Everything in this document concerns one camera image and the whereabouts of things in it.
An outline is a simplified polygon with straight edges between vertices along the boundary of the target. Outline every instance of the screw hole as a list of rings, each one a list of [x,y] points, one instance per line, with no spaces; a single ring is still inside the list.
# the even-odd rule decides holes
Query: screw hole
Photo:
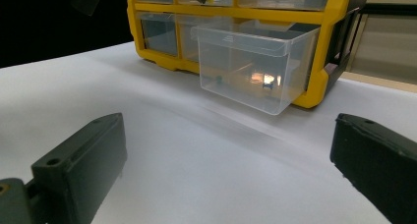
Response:
[[[3,195],[8,189],[9,186],[7,184],[0,184],[0,196]]]
[[[58,164],[60,161],[61,161],[61,160],[59,160],[58,158],[53,158],[53,159],[51,159],[51,160],[47,161],[47,162],[46,162],[46,165],[48,165],[48,166],[53,166],[53,165]]]

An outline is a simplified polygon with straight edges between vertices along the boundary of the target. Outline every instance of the white table surface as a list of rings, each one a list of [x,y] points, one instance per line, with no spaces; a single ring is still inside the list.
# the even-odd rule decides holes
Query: white table surface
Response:
[[[417,94],[339,80],[270,116],[139,58],[133,43],[0,70],[0,177],[89,121],[125,120],[128,161],[92,223],[387,223],[329,161],[339,113],[417,140]]]

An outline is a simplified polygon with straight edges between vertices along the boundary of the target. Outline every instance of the drawer organizer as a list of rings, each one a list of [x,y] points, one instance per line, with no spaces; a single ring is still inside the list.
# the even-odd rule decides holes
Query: drawer organizer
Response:
[[[138,54],[200,73],[202,88],[272,115],[323,100],[347,65],[366,2],[200,1],[128,0]]]

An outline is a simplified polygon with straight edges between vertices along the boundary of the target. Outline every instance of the dark background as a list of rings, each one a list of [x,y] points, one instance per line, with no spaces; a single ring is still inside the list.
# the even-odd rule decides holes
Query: dark background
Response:
[[[133,40],[127,0],[100,0],[92,16],[70,0],[0,0],[0,68]]]

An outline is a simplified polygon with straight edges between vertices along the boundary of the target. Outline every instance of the yellow frame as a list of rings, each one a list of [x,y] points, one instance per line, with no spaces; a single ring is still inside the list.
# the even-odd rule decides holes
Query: yellow frame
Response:
[[[199,72],[199,64],[182,58],[178,24],[176,24],[178,56],[170,56],[157,51],[145,49],[142,26],[140,21],[136,19],[136,13],[138,11],[159,13],[169,12],[174,14],[200,16],[228,16],[232,18],[320,25],[321,30],[313,60],[308,88],[293,102],[295,105],[304,108],[311,108],[318,105],[325,97],[326,87],[328,84],[328,74],[326,73],[324,67],[328,53],[328,45],[330,43],[334,25],[338,21],[344,19],[346,15],[348,3],[349,0],[328,0],[323,11],[305,12],[240,8],[238,7],[238,0],[233,0],[233,5],[231,7],[181,5],[178,4],[178,0],[173,0],[173,4],[149,4],[139,3],[137,0],[128,0],[128,17],[131,33],[136,44],[136,50],[142,58],[152,60],[158,66],[168,70],[186,70],[193,73]]]

